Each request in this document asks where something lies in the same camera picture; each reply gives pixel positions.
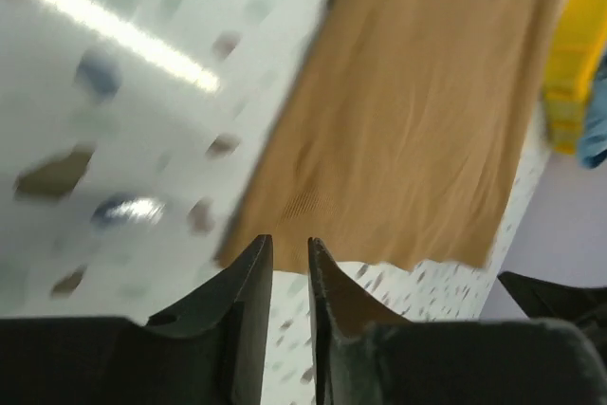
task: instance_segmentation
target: speckled countertop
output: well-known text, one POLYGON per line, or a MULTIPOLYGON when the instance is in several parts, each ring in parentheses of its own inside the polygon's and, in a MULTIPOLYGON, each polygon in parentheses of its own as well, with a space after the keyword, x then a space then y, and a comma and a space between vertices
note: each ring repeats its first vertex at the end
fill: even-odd
MULTIPOLYGON (((0 0, 0 314, 145 322, 209 280, 324 2, 0 0), (108 219, 134 195, 161 223, 108 219)), ((548 158, 542 124, 485 270, 344 270, 411 320, 476 317, 548 158)), ((274 275, 264 404, 314 403, 306 285, 274 275)))

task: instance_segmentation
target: fabric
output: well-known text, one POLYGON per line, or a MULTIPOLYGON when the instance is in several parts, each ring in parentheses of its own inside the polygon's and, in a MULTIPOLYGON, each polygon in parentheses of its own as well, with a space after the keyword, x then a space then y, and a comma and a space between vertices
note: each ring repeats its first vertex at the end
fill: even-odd
POLYGON ((577 155, 579 164, 589 169, 596 168, 607 158, 607 56, 603 57, 595 75, 577 155))
POLYGON ((218 252, 482 267, 561 0, 335 0, 218 252))

